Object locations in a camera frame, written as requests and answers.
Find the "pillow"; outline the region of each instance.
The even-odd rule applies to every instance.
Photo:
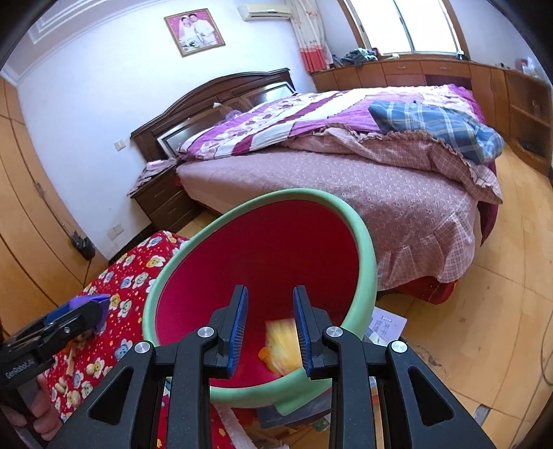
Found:
[[[422,103],[376,100],[369,112],[383,134],[424,131],[442,139],[463,157],[487,164],[501,155],[505,142],[489,126],[455,109]]]

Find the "wooden headboard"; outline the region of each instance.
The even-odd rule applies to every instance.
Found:
[[[167,159],[189,137],[222,121],[232,109],[249,111],[291,95],[290,69],[222,76],[197,87],[131,134],[146,161]]]

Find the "window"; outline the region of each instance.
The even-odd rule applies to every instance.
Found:
[[[442,0],[344,1],[365,46],[383,55],[464,50]]]

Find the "paper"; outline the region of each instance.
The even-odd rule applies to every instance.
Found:
[[[388,343],[399,338],[406,323],[406,318],[375,307],[371,324],[365,335],[374,344],[387,346]]]

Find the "light switch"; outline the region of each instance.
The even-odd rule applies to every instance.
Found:
[[[115,240],[117,238],[117,236],[119,236],[120,234],[122,234],[124,231],[123,229],[123,226],[121,224],[118,224],[115,226],[115,228],[111,228],[108,232],[107,232],[107,236],[109,237],[109,239],[111,241]]]
[[[117,142],[115,142],[115,149],[117,151],[121,151],[123,148],[125,148],[127,145],[124,141],[124,139],[121,139],[121,140],[118,140]]]

